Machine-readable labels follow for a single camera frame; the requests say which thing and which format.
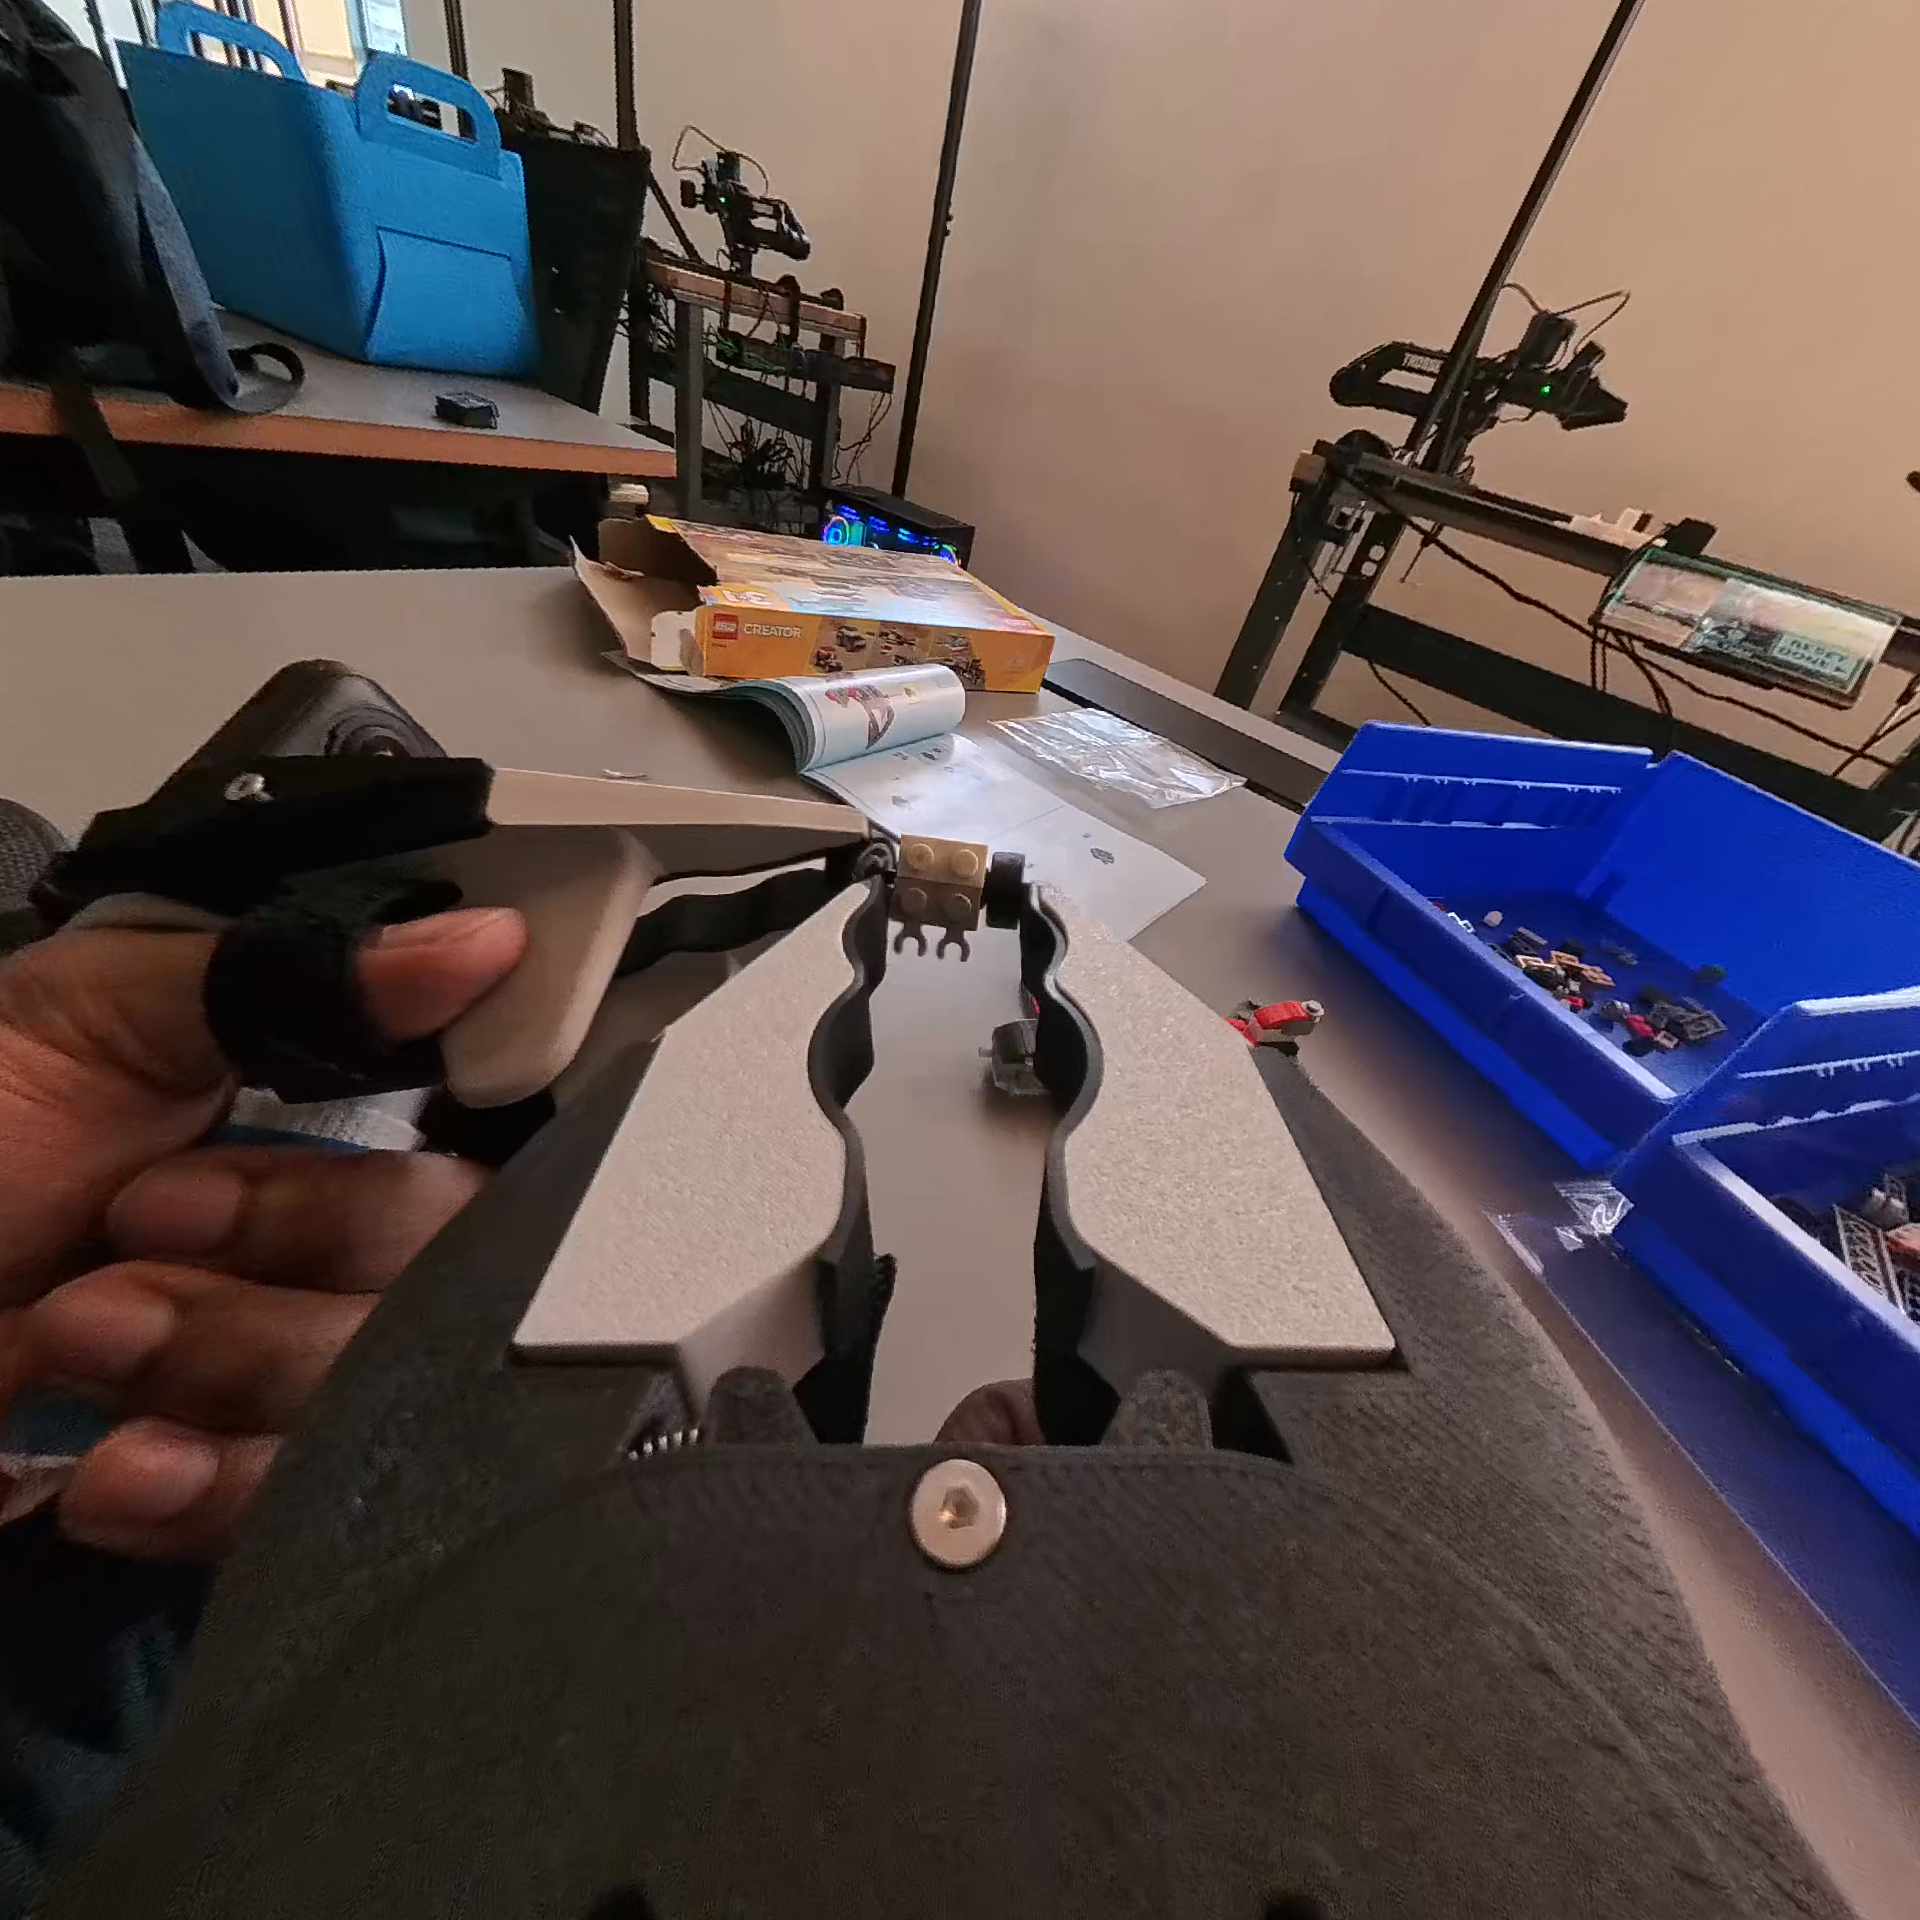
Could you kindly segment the open instruction booklet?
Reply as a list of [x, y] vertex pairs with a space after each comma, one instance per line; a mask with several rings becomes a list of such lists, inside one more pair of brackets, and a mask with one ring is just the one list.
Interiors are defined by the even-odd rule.
[[1199, 896], [1203, 874], [1101, 823], [965, 735], [968, 690], [937, 663], [824, 678], [703, 678], [609, 654], [640, 684], [712, 714], [755, 714], [785, 734], [803, 780], [861, 808], [887, 837], [932, 834], [1018, 853], [1122, 940]]

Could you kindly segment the sparse pile of toy bricks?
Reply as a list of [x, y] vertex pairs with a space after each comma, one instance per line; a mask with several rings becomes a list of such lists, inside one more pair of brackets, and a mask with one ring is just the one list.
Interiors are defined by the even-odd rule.
[[1721, 967], [1681, 963], [1570, 896], [1440, 896], [1432, 908], [1625, 1058], [1705, 1058], [1759, 1024]]

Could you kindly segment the person's left hand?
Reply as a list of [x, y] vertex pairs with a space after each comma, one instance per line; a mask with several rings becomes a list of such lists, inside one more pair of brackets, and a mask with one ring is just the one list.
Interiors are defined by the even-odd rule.
[[490, 1184], [467, 1158], [212, 1142], [234, 1069], [215, 938], [66, 927], [2, 971], [4, 1402], [59, 1388], [106, 1435], [63, 1534], [207, 1563], [409, 1261]]

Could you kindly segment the person's blue jacket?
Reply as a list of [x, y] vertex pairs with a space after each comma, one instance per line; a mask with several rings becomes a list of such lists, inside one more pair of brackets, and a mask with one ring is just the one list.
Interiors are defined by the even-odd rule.
[[68, 1542], [50, 1511], [2, 1534], [2, 1916], [34, 1916], [165, 1732], [211, 1576]]

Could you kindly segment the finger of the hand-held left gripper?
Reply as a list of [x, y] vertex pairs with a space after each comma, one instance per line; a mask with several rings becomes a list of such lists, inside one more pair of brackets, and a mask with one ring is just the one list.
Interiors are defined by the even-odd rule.
[[523, 770], [493, 770], [491, 826], [618, 829], [661, 877], [768, 874], [874, 840], [841, 803]]
[[679, 956], [735, 952], [801, 927], [845, 888], [865, 892], [871, 870], [827, 862], [817, 868], [780, 870], [753, 886], [724, 893], [675, 896], [642, 911], [628, 938], [628, 976]]

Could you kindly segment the clear plastic bag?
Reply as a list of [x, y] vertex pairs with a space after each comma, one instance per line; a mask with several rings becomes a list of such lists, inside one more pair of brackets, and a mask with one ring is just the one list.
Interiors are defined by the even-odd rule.
[[1546, 1264], [1613, 1243], [1629, 1212], [1632, 1202], [1613, 1184], [1578, 1180], [1536, 1191], [1528, 1205], [1490, 1213], [1490, 1223], [1519, 1256]]
[[1028, 758], [1147, 808], [1199, 804], [1249, 787], [1243, 774], [1099, 709], [1040, 710], [999, 720], [995, 730]]

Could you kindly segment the wooden edged side table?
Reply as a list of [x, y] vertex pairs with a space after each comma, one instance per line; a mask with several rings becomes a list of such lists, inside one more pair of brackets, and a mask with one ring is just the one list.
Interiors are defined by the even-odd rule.
[[[373, 367], [296, 343], [304, 384], [265, 415], [212, 413], [153, 391], [96, 391], [111, 431], [162, 448], [247, 448], [385, 463], [441, 463], [515, 472], [580, 472], [655, 483], [677, 475], [677, 455], [538, 386], [419, 367]], [[434, 418], [437, 394], [483, 394], [498, 430]]]

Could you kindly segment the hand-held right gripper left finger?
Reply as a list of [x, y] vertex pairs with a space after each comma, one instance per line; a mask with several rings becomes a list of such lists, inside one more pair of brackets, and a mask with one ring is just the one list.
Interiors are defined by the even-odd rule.
[[525, 1360], [866, 1386], [890, 1304], [849, 1115], [874, 1069], [885, 884], [851, 884], [657, 1039], [515, 1332]]

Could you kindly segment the blue plastic storage bin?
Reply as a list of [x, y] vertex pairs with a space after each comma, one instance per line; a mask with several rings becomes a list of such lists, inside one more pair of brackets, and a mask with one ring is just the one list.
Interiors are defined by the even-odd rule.
[[[1916, 867], [1685, 755], [1367, 724], [1307, 803], [1298, 908], [1585, 1170], [1645, 1136], [1916, 1091]], [[1519, 927], [1713, 1012], [1625, 1052]]]
[[1917, 1322], [1773, 1205], [1917, 1163], [1917, 991], [1799, 1000], [1675, 1102], [1613, 1173], [1616, 1240], [1909, 1534]]

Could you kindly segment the yellow cardboard toy box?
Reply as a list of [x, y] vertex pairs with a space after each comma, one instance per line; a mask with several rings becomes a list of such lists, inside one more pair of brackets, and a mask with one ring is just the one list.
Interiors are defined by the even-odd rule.
[[604, 518], [573, 572], [625, 659], [697, 682], [947, 666], [965, 687], [1039, 690], [1053, 630], [952, 560], [699, 522]]

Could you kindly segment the grey desk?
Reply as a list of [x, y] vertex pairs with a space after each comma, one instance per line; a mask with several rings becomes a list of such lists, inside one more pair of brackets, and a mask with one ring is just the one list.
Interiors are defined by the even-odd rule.
[[[773, 720], [651, 690], [613, 646], [562, 566], [4, 581], [4, 794], [77, 829], [143, 800], [307, 659], [349, 666], [449, 749], [501, 766], [803, 794]], [[1242, 794], [1156, 820], [1072, 804], [1203, 876], [1139, 938], [1195, 996], [1328, 1006], [1305, 1072], [1543, 1316], [1632, 1460], [1743, 1719], [1807, 1742], [1852, 1686], [1916, 1723], [1916, 1541], [1632, 1264], [1592, 1245], [1532, 1274], [1500, 1220], [1565, 1216], [1557, 1184], [1573, 1166], [1296, 904], [1298, 816]], [[881, 1068], [858, 1114], [879, 1115], [881, 1240], [900, 1254], [908, 1310], [883, 1349], [885, 1435], [916, 1432], [936, 1386], [971, 1386], [965, 1360], [1007, 1372], [1028, 1331], [1026, 1285], [971, 1280], [948, 1254], [975, 1252], [975, 1227], [920, 1194], [924, 1147], [970, 1198], [1040, 1191], [1039, 1130], [985, 1093], [976, 1056], [1012, 994], [1012, 956], [988, 942], [962, 967], [890, 967], [881, 991]]]

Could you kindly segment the small flat screen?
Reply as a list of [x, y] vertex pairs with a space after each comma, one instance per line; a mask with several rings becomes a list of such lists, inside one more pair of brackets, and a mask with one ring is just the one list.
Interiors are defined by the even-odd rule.
[[1852, 709], [1900, 632], [1897, 611], [1651, 543], [1595, 605], [1595, 629], [1731, 682]]

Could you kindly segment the dense pile of toy bricks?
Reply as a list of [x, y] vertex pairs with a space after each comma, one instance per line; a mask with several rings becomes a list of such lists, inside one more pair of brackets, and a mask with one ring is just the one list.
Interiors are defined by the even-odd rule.
[[1917, 1163], [1883, 1168], [1837, 1200], [1777, 1194], [1772, 1205], [1885, 1304], [1917, 1322]]

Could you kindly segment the computer with coloured lights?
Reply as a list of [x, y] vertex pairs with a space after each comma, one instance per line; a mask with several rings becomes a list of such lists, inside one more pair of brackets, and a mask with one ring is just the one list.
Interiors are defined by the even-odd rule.
[[835, 547], [915, 552], [970, 566], [976, 527], [915, 501], [841, 485], [824, 490], [820, 540]]

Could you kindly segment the grey toy brick wheel assembly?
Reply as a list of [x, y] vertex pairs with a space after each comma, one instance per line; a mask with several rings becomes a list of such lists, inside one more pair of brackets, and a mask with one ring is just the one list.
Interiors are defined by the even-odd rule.
[[1034, 896], [1021, 853], [924, 831], [871, 839], [849, 876], [849, 958], [874, 978], [900, 950], [965, 964], [985, 931], [1018, 931]]

